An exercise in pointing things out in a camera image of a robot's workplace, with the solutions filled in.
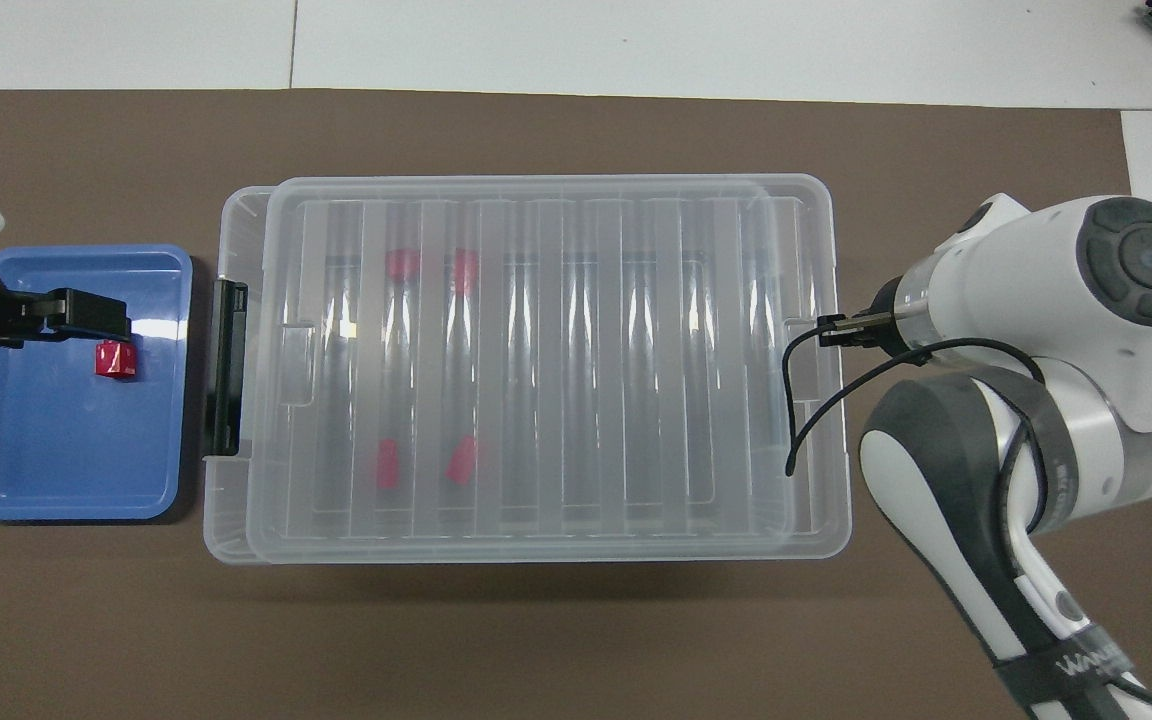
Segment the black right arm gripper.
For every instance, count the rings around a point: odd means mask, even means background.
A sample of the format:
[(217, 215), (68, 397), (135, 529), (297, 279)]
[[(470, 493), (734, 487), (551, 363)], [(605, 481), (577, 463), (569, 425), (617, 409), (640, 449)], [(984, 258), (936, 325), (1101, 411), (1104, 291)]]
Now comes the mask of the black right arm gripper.
[(887, 281), (867, 306), (867, 314), (881, 318), (823, 318), (820, 319), (820, 346), (881, 348), (886, 354), (911, 353), (922, 347), (918, 338), (911, 338), (902, 328), (899, 306), (902, 293), (908, 290), (904, 278)]

